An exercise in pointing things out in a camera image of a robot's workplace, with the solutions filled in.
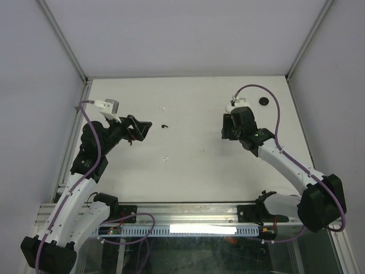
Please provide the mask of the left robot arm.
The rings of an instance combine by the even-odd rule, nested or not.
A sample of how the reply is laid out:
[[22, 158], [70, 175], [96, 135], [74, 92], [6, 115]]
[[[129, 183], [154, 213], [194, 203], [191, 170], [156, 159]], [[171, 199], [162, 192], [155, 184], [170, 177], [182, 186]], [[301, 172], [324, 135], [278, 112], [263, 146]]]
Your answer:
[[92, 194], [108, 166], [107, 154], [121, 140], [142, 142], [152, 122], [134, 116], [107, 119], [108, 127], [88, 121], [82, 128], [81, 145], [74, 159], [66, 187], [44, 226], [21, 243], [28, 266], [36, 272], [70, 273], [78, 252], [89, 235], [104, 221], [123, 217], [116, 196], [98, 193], [84, 214], [84, 202]]

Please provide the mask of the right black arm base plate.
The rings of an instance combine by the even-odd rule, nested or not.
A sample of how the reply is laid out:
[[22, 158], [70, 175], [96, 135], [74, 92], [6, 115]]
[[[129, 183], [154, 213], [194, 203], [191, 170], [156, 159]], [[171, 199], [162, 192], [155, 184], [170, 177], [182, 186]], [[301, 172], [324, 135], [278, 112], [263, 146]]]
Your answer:
[[272, 215], [263, 206], [256, 204], [241, 204], [237, 206], [237, 216], [239, 223], [288, 223], [289, 218], [283, 215]]

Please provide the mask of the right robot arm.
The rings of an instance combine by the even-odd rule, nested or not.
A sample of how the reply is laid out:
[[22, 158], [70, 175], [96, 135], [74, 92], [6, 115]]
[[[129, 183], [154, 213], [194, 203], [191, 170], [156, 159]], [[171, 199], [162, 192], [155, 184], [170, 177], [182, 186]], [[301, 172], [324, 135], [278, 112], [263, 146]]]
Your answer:
[[250, 107], [227, 107], [221, 133], [223, 139], [240, 142], [245, 150], [275, 168], [298, 192], [282, 195], [263, 191], [255, 201], [258, 219], [268, 221], [277, 215], [296, 218], [311, 232], [340, 219], [340, 228], [344, 228], [347, 208], [341, 179], [334, 174], [326, 176], [294, 159], [271, 131], [257, 127]]

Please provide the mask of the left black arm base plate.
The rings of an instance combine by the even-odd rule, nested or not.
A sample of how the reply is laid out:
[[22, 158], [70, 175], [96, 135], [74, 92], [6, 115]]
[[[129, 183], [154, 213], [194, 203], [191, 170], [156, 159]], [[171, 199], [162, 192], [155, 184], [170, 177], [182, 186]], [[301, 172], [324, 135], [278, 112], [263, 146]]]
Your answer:
[[137, 205], [119, 204], [114, 206], [106, 220], [108, 223], [134, 224], [136, 223]]

